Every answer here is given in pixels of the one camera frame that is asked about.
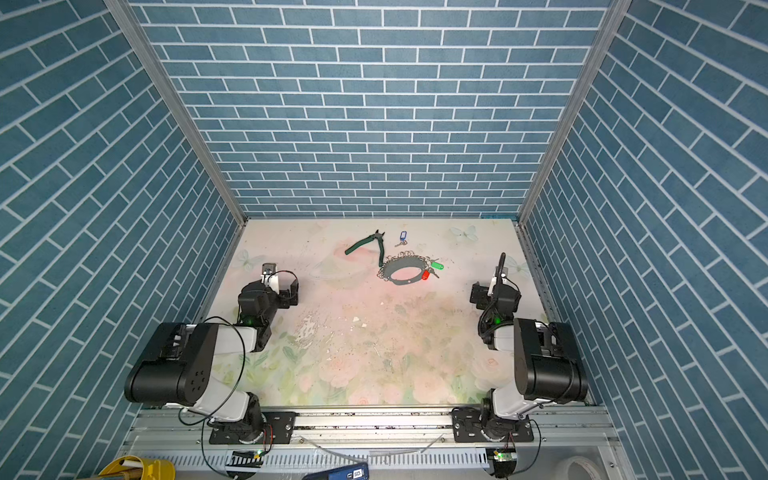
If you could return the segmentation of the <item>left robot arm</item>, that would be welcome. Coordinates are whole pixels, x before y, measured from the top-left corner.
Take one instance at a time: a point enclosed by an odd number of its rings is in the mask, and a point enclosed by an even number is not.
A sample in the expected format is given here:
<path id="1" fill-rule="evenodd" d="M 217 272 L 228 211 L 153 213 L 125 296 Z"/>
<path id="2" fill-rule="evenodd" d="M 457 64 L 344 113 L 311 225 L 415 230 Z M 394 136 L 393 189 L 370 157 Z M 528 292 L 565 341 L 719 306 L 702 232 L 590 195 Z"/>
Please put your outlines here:
<path id="1" fill-rule="evenodd" d="M 124 396 L 138 404 L 178 404 L 200 415 L 235 443 L 254 443 L 271 431 L 256 394 L 239 383 L 248 355 L 261 352 L 271 337 L 271 323 L 280 309 L 296 306 L 300 283 L 294 278 L 279 287 L 283 272 L 267 272 L 238 295 L 238 317 L 219 316 L 198 324 L 160 324 L 128 374 Z M 213 378 L 214 358 L 238 354 L 240 370 L 232 387 Z"/>

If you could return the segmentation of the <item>green handled pliers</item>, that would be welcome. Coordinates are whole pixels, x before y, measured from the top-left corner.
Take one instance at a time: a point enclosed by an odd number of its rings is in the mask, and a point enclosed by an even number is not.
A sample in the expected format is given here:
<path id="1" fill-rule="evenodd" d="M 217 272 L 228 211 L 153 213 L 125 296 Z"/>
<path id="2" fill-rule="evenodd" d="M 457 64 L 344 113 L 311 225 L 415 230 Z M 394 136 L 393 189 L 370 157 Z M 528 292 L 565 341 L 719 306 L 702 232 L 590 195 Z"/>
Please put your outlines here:
<path id="1" fill-rule="evenodd" d="M 372 242 L 376 242 L 377 245 L 378 245 L 378 248 L 379 248 L 378 266 L 382 267 L 383 264 L 384 264 L 384 259 L 385 259 L 385 246 L 384 246 L 383 238 L 384 238 L 384 233 L 380 232 L 379 230 L 376 230 L 373 234 L 368 235 L 367 237 L 365 237 L 365 238 L 363 238 L 361 240 L 358 240 L 353 245 L 348 247 L 344 251 L 344 254 L 345 255 L 350 255 L 355 250 L 363 247 L 364 245 L 367 245 L 367 244 L 372 243 Z"/>

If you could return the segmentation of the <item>blue tagged key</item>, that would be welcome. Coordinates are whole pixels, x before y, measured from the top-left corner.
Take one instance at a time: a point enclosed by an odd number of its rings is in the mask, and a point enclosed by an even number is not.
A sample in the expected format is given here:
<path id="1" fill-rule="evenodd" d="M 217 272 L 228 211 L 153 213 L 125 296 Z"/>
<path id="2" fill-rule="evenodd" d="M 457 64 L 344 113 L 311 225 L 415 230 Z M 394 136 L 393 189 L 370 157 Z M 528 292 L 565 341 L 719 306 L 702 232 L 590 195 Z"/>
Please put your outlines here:
<path id="1" fill-rule="evenodd" d="M 396 247 L 402 247 L 402 246 L 406 246 L 407 244 L 408 244 L 407 232 L 406 231 L 402 231 L 400 233 L 400 236 L 399 236 L 399 241 L 395 244 L 395 246 Z"/>

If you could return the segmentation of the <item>blue device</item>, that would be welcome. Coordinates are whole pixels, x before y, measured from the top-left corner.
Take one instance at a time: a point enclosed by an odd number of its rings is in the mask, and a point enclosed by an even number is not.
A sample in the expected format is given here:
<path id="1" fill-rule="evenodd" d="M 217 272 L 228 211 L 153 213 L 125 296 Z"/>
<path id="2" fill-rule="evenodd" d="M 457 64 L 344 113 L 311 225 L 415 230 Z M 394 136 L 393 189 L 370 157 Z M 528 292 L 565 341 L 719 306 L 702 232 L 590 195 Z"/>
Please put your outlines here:
<path id="1" fill-rule="evenodd" d="M 369 465 L 367 463 L 355 463 L 330 470 L 308 473 L 302 477 L 302 480 L 368 480 L 369 475 Z"/>

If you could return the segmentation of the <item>white tape roll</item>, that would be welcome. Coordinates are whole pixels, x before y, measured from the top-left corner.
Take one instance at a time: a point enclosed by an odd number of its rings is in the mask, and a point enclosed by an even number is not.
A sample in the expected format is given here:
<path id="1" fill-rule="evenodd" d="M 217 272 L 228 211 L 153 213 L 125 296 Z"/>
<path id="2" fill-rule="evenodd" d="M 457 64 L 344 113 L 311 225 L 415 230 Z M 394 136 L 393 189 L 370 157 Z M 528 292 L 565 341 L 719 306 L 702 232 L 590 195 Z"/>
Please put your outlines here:
<path id="1" fill-rule="evenodd" d="M 601 480 L 603 475 L 590 459 L 573 456 L 560 461 L 554 471 L 556 480 Z"/>

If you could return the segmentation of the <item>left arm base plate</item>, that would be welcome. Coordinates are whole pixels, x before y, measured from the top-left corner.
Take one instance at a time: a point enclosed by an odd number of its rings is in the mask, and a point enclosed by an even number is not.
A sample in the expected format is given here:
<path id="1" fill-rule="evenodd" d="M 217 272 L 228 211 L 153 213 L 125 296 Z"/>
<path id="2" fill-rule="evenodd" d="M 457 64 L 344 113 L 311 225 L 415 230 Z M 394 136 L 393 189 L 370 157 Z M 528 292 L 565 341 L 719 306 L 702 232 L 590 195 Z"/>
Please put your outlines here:
<path id="1" fill-rule="evenodd" d="M 237 422 L 210 423 L 211 445 L 289 444 L 297 414 L 292 411 L 262 412 L 254 422 L 249 416 Z"/>

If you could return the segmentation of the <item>yellow tape roll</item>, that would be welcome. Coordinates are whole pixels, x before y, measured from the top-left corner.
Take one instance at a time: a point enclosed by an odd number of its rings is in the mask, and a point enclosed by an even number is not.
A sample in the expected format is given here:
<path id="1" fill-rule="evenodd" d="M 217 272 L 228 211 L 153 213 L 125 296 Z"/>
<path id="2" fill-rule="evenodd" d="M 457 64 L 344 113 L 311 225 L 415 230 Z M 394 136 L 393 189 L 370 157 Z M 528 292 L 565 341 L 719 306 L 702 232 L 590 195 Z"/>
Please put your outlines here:
<path id="1" fill-rule="evenodd" d="M 147 459 L 133 455 L 123 456 L 109 463 L 99 479 L 175 480 L 174 465 L 163 459 Z"/>

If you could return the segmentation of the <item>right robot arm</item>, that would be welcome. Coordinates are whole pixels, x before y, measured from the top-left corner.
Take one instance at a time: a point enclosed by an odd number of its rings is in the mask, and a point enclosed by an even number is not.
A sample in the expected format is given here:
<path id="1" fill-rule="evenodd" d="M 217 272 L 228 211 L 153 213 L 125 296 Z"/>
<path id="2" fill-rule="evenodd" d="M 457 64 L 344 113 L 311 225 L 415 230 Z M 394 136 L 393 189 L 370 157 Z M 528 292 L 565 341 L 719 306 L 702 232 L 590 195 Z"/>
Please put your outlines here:
<path id="1" fill-rule="evenodd" d="M 521 298 L 517 286 L 502 279 L 471 288 L 470 303 L 482 311 L 478 336 L 488 349 L 513 354 L 514 382 L 490 389 L 480 409 L 480 426 L 492 439 L 513 432 L 536 408 L 583 401 L 588 394 L 572 328 L 517 318 Z"/>

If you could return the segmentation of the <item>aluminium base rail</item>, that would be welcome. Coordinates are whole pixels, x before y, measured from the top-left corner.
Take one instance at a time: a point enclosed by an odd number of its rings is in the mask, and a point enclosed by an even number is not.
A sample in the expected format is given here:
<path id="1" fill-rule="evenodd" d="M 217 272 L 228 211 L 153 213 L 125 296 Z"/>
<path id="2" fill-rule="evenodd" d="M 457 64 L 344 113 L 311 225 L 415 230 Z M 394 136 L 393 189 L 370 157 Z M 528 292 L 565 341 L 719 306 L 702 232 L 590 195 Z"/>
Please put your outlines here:
<path id="1" fill-rule="evenodd" d="M 453 437 L 453 406 L 421 407 L 265 407 L 262 412 L 292 411 L 297 414 L 289 444 L 273 450 L 294 448 L 381 449 L 384 452 L 425 448 L 488 446 L 508 447 L 613 447 L 616 430 L 603 407 L 550 404 L 529 413 L 532 442 L 456 443 Z M 145 409 L 134 422 L 124 444 L 126 453 L 167 453 L 202 447 L 214 451 L 238 445 L 211 445 L 212 429 L 177 409 Z"/>

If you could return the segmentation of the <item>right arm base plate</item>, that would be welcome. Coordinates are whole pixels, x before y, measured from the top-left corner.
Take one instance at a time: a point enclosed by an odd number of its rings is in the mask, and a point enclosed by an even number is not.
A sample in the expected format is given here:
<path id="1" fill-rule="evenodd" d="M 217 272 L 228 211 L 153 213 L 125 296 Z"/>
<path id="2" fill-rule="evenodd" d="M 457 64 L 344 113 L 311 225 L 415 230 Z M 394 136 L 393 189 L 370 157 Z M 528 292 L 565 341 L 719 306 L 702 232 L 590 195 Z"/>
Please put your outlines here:
<path id="1" fill-rule="evenodd" d="M 453 437 L 456 443 L 532 442 L 534 435 L 527 421 L 507 420 L 475 407 L 451 410 Z"/>

